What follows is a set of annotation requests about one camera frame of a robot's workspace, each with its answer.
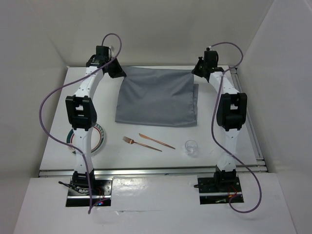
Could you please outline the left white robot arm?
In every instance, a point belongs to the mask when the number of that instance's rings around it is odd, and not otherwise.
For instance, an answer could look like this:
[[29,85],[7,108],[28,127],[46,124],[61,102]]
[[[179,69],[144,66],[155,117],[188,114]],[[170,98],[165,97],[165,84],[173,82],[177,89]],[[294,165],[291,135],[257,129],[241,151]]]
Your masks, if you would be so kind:
[[86,195],[96,190],[91,138],[98,117],[93,97],[106,73],[111,78],[126,76],[117,58],[114,57],[112,48],[99,45],[96,47],[96,53],[86,63],[86,78],[82,80],[77,91],[65,99],[68,120],[75,137],[73,148],[76,153],[76,165],[72,184]]

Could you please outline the grey cloth placemat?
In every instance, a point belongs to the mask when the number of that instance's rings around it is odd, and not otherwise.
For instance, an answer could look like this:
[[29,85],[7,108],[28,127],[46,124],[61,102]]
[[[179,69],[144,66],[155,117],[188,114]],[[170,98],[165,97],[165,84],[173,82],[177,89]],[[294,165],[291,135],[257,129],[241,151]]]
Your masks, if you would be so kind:
[[197,125],[199,85],[190,70],[125,67],[115,121],[124,124]]

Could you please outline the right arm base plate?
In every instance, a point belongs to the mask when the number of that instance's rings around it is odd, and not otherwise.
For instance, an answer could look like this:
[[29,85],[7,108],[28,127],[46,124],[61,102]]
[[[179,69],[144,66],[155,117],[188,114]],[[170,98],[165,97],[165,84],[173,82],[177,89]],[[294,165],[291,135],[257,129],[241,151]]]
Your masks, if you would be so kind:
[[199,177],[193,187],[198,189],[201,205],[226,204],[231,198],[232,203],[244,203],[239,177],[234,182],[219,185],[212,177]]

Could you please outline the clear glass cup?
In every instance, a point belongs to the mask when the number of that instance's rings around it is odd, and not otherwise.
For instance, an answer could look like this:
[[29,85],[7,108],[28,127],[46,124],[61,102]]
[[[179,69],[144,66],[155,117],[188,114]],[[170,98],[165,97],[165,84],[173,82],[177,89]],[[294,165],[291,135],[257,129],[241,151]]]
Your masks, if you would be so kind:
[[188,156],[196,156],[198,151],[198,144],[194,140],[188,140],[185,142],[185,153]]

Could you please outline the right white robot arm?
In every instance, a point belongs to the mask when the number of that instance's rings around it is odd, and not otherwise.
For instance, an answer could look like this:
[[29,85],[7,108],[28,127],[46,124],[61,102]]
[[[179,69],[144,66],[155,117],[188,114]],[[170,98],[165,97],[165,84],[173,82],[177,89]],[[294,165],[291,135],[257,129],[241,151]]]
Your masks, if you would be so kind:
[[239,92],[218,66],[217,51],[207,48],[192,73],[205,78],[219,95],[215,119],[225,133],[225,147],[218,160],[212,182],[199,183],[198,188],[205,192],[226,192],[236,181],[236,164],[233,154],[236,152],[237,137],[246,122],[247,95]]

